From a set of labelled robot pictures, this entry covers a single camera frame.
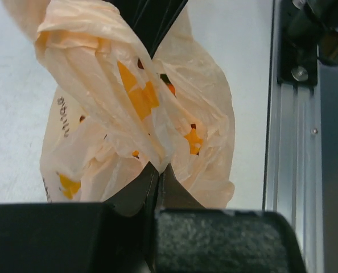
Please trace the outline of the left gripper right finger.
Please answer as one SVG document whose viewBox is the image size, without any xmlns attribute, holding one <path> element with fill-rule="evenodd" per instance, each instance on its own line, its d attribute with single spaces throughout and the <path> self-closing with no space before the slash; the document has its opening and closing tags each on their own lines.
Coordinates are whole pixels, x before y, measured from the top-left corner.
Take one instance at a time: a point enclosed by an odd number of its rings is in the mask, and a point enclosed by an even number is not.
<svg viewBox="0 0 338 273">
<path fill-rule="evenodd" d="M 263 210 L 206 209 L 177 181 L 159 179 L 155 208 L 157 272 L 305 272 L 286 219 Z"/>
</svg>

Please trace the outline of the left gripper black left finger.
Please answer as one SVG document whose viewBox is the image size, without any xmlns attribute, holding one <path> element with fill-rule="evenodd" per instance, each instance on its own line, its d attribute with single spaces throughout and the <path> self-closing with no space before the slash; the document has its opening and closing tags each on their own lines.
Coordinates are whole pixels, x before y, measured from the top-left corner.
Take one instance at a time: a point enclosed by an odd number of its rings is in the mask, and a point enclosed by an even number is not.
<svg viewBox="0 0 338 273">
<path fill-rule="evenodd" d="M 104 202 L 0 204 L 0 272 L 153 272 L 152 164 Z"/>
</svg>

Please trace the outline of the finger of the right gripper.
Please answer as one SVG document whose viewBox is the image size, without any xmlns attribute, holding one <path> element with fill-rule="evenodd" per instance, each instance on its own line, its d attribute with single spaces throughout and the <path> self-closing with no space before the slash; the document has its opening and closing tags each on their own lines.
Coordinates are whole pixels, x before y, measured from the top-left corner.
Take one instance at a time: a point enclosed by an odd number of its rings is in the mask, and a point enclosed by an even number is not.
<svg viewBox="0 0 338 273">
<path fill-rule="evenodd" d="M 152 59 L 187 1 L 107 1 L 109 21 L 117 40 L 137 58 Z"/>
</svg>

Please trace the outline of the orange plastic shopping bag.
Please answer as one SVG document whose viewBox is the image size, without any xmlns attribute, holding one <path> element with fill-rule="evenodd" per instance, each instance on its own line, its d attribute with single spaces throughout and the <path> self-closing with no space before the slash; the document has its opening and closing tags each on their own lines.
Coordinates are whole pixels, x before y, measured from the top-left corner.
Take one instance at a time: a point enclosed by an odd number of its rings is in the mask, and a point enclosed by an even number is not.
<svg viewBox="0 0 338 273">
<path fill-rule="evenodd" d="M 201 205 L 227 205 L 232 96 L 187 10 L 150 56 L 117 3 L 3 5 L 57 82 L 40 157 L 48 201 L 105 201 L 151 163 Z"/>
</svg>

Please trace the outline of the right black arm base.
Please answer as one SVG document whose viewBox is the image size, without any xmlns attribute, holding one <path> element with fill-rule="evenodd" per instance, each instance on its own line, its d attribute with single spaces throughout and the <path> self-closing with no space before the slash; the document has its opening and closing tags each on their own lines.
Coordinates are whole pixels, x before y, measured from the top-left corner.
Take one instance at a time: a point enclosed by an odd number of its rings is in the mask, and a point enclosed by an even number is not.
<svg viewBox="0 0 338 273">
<path fill-rule="evenodd" d="M 314 87 L 318 65 L 338 68 L 338 1 L 281 1 L 277 82 Z"/>
</svg>

